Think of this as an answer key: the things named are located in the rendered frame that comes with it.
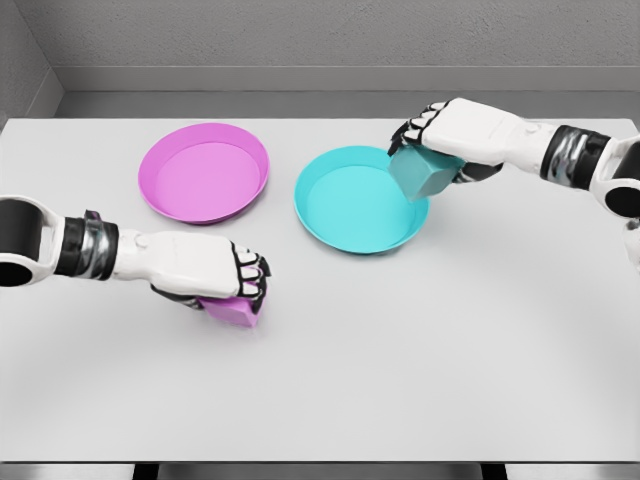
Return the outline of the pink block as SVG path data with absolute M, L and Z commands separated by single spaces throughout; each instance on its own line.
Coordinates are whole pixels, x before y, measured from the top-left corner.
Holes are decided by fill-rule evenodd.
M 216 320 L 246 328 L 253 328 L 258 323 L 259 314 L 253 311 L 254 301 L 252 299 L 200 297 L 199 302 L 203 309 Z

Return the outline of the cyan plate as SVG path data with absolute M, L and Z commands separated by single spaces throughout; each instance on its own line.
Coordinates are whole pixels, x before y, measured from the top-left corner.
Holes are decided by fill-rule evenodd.
M 394 250 L 413 238 L 430 202 L 409 201 L 388 172 L 390 157 L 372 146 L 345 146 L 309 162 L 294 188 L 301 224 L 318 240 L 354 254 Z

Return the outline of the cyan block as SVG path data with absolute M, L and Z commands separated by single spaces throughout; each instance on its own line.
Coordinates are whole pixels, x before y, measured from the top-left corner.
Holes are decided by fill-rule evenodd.
M 465 162 L 424 146 L 403 146 L 392 156 L 389 173 L 409 201 L 432 197 L 444 191 Z

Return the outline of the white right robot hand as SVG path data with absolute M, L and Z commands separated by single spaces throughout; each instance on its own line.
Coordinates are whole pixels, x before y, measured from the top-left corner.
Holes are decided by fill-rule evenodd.
M 506 136 L 519 122 L 512 113 L 464 98 L 435 102 L 394 132 L 387 154 L 423 146 L 464 162 L 455 183 L 479 182 L 502 169 Z

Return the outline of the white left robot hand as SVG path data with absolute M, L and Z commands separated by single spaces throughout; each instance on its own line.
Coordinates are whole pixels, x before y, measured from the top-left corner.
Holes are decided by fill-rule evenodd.
M 151 289 L 194 309 L 204 299 L 245 299 L 258 313 L 271 269 L 265 257 L 223 236 L 160 232 L 149 236 Z

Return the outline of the pink plate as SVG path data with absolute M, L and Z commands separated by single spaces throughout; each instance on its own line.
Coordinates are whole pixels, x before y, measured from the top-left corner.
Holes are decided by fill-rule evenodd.
M 264 189 L 270 166 L 265 146 L 251 132 L 228 123 L 199 123 L 170 132 L 147 151 L 138 187 L 157 213 L 212 224 L 246 209 Z

